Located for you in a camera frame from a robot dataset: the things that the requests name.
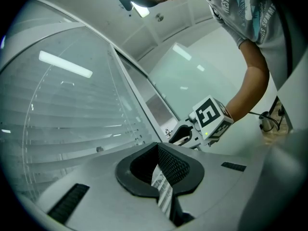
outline man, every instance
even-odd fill
[[[130,0],[153,7],[167,0]],[[282,26],[271,0],[207,0],[213,17],[233,37],[247,63],[242,87],[227,104],[234,121],[243,118],[264,95],[271,70],[277,89],[286,80]]]

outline white ceiling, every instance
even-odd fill
[[[141,18],[118,0],[47,0],[88,23],[137,61],[165,40],[211,17],[206,0],[173,0],[150,8]],[[164,19],[159,22],[155,16]]]

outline gray t-shirt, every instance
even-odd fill
[[[286,47],[279,15],[271,0],[208,0],[213,17],[237,46],[249,39],[260,48],[279,89],[287,79]]]

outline power cord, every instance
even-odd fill
[[[284,115],[283,115],[283,116],[281,117],[281,119],[280,119],[280,122],[278,123],[275,119],[273,119],[273,118],[271,118],[271,117],[268,117],[268,116],[266,116],[266,115],[261,115],[261,114],[255,113],[255,112],[249,112],[249,113],[250,113],[250,114],[253,114],[253,115],[260,116],[260,117],[263,117],[263,118],[267,118],[267,119],[273,121],[273,122],[276,124],[276,126],[277,126],[277,131],[279,131],[279,129],[280,129],[280,124],[281,124],[282,119],[283,119],[283,117],[284,117]]]

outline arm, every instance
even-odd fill
[[[226,106],[235,122],[260,101],[270,78],[266,61],[255,43],[245,40],[239,48],[247,63],[247,70],[240,90]]]

